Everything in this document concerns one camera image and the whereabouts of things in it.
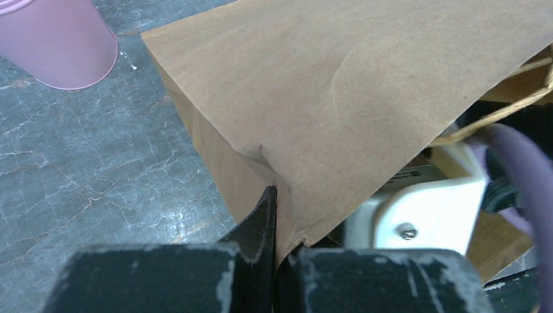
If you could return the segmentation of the brown paper bag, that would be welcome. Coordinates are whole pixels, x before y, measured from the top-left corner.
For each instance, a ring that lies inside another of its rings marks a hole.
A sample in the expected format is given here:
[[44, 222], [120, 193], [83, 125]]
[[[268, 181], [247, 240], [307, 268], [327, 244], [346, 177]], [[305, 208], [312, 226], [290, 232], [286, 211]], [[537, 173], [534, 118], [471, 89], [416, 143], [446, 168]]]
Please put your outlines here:
[[143, 33], [236, 221], [276, 262], [340, 224], [552, 42], [551, 1], [235, 1]]

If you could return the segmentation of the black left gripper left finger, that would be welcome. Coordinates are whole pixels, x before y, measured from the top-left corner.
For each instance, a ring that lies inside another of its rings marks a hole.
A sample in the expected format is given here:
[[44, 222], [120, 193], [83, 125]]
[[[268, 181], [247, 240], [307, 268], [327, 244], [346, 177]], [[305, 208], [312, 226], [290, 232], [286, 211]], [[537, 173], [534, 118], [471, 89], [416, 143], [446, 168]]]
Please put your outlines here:
[[214, 243], [97, 245], [63, 268], [45, 312], [271, 312], [277, 190]]

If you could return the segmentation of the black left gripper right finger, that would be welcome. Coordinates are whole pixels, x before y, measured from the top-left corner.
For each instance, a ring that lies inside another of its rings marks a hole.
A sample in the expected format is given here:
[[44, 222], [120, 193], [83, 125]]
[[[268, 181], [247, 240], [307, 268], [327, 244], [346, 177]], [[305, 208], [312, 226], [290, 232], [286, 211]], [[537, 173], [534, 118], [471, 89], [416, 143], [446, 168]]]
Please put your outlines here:
[[479, 275], [444, 249], [308, 248], [278, 270], [277, 312], [493, 312]]

